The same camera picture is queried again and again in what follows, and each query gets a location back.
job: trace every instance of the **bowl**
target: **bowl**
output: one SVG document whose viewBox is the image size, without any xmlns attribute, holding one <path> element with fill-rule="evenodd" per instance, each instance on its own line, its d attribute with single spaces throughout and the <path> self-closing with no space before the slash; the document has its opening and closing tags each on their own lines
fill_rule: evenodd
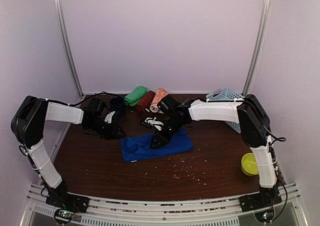
<svg viewBox="0 0 320 226">
<path fill-rule="evenodd" d="M 241 159 L 241 169 L 245 175 L 256 176 L 259 174 L 255 156 L 253 153 L 243 155 Z"/>
</svg>

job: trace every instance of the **laundry basket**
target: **laundry basket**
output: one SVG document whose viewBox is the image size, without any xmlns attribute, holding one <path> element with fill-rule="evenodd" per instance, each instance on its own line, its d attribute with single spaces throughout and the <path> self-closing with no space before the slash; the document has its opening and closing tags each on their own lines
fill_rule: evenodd
<svg viewBox="0 0 320 226">
<path fill-rule="evenodd" d="M 206 95 L 207 100 L 215 101 L 215 100 L 233 100 L 235 98 L 243 98 L 244 96 L 231 90 L 230 88 L 221 88 L 213 93 Z M 239 134 L 241 133 L 240 124 L 225 121 L 227 125 L 237 131 Z"/>
</svg>

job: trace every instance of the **towel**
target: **towel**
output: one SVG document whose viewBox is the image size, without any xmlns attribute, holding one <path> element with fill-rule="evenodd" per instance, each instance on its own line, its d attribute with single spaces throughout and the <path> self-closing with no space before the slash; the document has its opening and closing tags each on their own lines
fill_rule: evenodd
<svg viewBox="0 0 320 226">
<path fill-rule="evenodd" d="M 153 113 L 162 113 L 161 111 L 159 111 L 159 107 L 157 106 L 159 104 L 159 102 L 162 100 L 162 98 L 164 98 L 166 95 L 168 95 L 168 92 L 163 89 L 163 88 L 159 88 L 153 98 L 153 101 L 151 103 L 151 106 L 150 106 L 150 110 L 153 112 Z"/>
<path fill-rule="evenodd" d="M 138 103 L 138 101 L 142 97 L 144 97 L 144 95 L 146 95 L 147 92 L 147 88 L 143 86 L 138 86 L 136 89 L 134 89 L 132 93 L 130 93 L 124 98 L 125 105 L 134 107 Z"/>
<path fill-rule="evenodd" d="M 152 136 L 153 134 L 150 134 L 135 138 L 127 137 L 126 139 L 121 140 L 123 161 L 130 163 L 132 161 L 159 158 L 178 154 L 194 148 L 194 145 L 183 128 L 181 128 L 178 133 L 174 134 L 171 141 L 162 148 L 150 149 Z"/>
<path fill-rule="evenodd" d="M 155 93 L 153 91 L 149 91 L 144 97 L 142 97 L 139 102 L 135 105 L 135 108 L 138 112 L 145 112 L 146 109 L 149 110 L 151 102 L 153 101 Z"/>
</svg>

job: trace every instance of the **blue cloth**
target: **blue cloth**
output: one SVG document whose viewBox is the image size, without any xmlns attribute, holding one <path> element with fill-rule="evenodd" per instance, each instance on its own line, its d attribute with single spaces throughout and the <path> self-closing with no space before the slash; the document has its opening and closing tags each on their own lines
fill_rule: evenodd
<svg viewBox="0 0 320 226">
<path fill-rule="evenodd" d="M 135 138 L 127 137 L 121 140 L 123 160 L 126 163 L 130 163 L 132 161 L 174 155 L 194 148 L 189 136 L 182 128 L 172 136 L 170 143 L 161 148 L 150 148 L 152 136 L 153 134 L 150 134 Z"/>
</svg>

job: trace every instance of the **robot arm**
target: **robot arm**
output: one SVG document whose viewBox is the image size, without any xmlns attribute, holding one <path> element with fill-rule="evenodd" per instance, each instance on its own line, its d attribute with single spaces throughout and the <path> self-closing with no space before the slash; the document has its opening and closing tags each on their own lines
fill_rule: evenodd
<svg viewBox="0 0 320 226">
<path fill-rule="evenodd" d="M 100 118 L 104 108 L 104 103 L 96 98 L 90 101 L 86 110 L 82 110 L 62 102 L 27 96 L 15 114 L 11 130 L 48 189 L 47 204 L 85 213 L 89 199 L 68 194 L 66 183 L 56 171 L 45 149 L 45 121 L 82 124 L 83 128 L 95 130 L 103 138 L 124 137 L 125 133 L 117 123 L 107 123 Z"/>
<path fill-rule="evenodd" d="M 260 209 L 281 202 L 276 175 L 276 157 L 270 135 L 270 119 L 254 95 L 230 101 L 187 100 L 182 104 L 168 95 L 162 99 L 158 107 L 170 118 L 161 130 L 157 130 L 153 135 L 151 148 L 165 146 L 174 133 L 193 120 L 239 123 L 242 140 L 254 154 L 260 177 L 260 193 L 240 199 L 242 211 Z"/>
</svg>

